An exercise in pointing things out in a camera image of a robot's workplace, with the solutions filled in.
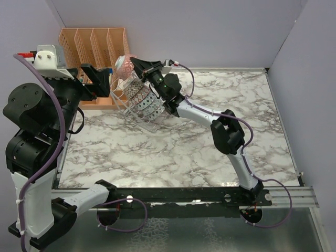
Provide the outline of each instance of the white wall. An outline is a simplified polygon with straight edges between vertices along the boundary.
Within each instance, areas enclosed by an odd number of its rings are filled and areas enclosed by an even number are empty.
[[[306,0],[52,0],[67,27],[126,27],[131,52],[190,67],[270,67]]]
[[[13,58],[14,53],[36,50],[39,44],[58,43],[60,26],[44,0],[10,0],[0,3],[0,109],[10,92],[36,79]],[[0,113],[0,251],[19,251],[19,239],[7,228],[16,218],[15,188],[6,168],[5,148],[18,127]]]
[[[270,71],[298,169],[336,251],[336,1],[309,0]]]

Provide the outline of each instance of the glass surface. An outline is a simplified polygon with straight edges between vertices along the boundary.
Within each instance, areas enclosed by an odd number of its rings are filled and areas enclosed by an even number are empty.
[[[288,209],[266,209],[260,223],[276,223],[287,212]],[[134,228],[141,221],[119,220],[116,225]],[[131,234],[98,228],[96,212],[89,211],[45,251],[322,252],[322,248],[309,209],[296,208],[286,223],[272,229],[251,227],[241,218],[149,219],[142,230]]]

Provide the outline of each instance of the cable tie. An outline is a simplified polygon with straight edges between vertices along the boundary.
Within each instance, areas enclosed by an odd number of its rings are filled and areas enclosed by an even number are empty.
[[[24,201],[24,199],[17,199],[16,201],[15,201],[15,203],[16,203],[16,205],[18,205],[18,204],[20,204],[21,202],[23,202]]]

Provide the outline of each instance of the marble surface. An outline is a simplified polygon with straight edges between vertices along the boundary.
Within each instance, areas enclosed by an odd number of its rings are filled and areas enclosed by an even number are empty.
[[[176,72],[182,93],[188,72]],[[231,109],[253,128],[246,151],[255,172],[285,185],[299,185],[274,101],[263,72],[194,72],[193,102]],[[210,129],[169,116],[155,133],[125,122],[116,111],[86,110],[85,127],[70,139],[60,188],[90,187],[104,179],[118,187],[237,186],[229,161],[213,145]],[[76,129],[80,124],[77,116]],[[249,131],[243,127],[248,140]]]

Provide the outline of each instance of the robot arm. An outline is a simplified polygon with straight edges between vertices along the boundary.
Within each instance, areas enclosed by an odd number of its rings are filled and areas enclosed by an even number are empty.
[[[213,111],[187,102],[180,93],[182,86],[178,76],[168,73],[163,77],[163,65],[160,61],[149,62],[132,57],[131,61],[138,77],[144,82],[148,80],[165,101],[164,106],[169,114],[188,118],[211,129],[216,148],[228,156],[238,175],[241,190],[247,199],[253,202],[263,189],[263,185],[261,181],[251,176],[250,171],[252,172],[253,168],[248,158],[245,157],[249,169],[243,160],[241,149],[245,143],[245,134],[239,122],[232,119],[235,114],[230,110],[225,112]],[[171,66],[172,64],[174,64],[174,61],[168,60],[168,65]]]
[[[200,105],[197,105],[197,107],[201,107],[208,110],[207,108]],[[216,114],[221,113],[220,111],[213,111],[213,112]],[[222,153],[226,154],[227,157],[230,159],[232,166],[238,175],[240,186],[248,191],[254,189],[257,186],[258,180],[249,174],[249,171],[247,170],[246,165],[243,161],[243,157],[241,156],[242,146],[236,148],[236,151],[233,151],[230,150],[229,144],[225,142],[227,134],[224,132],[220,132],[221,127],[223,127],[223,123],[221,122],[222,118],[220,116],[205,113],[191,106],[185,100],[178,105],[177,113],[182,118],[188,118],[205,127],[211,128],[214,136],[215,145]],[[235,133],[238,133],[240,141],[243,141],[244,136],[241,133],[242,129],[240,126],[239,129],[240,130],[236,131]]]
[[[38,46],[37,51],[22,55],[54,88],[66,131],[69,131],[80,100],[93,100],[110,94],[109,69],[97,71],[89,64],[82,64],[82,70],[92,80],[91,85],[82,84],[76,78],[77,69],[65,68],[60,47]],[[77,216],[104,203],[114,188],[105,181],[99,181],[73,197],[51,200],[56,159],[30,183],[21,202],[19,194],[24,184],[55,152],[60,123],[50,96],[34,83],[15,88],[9,95],[3,114],[20,128],[7,145],[6,162],[15,184],[17,204],[23,204],[25,222],[25,230],[21,230],[18,217],[9,231],[17,237],[24,235],[26,247],[30,243],[37,249],[43,249],[70,230]]]

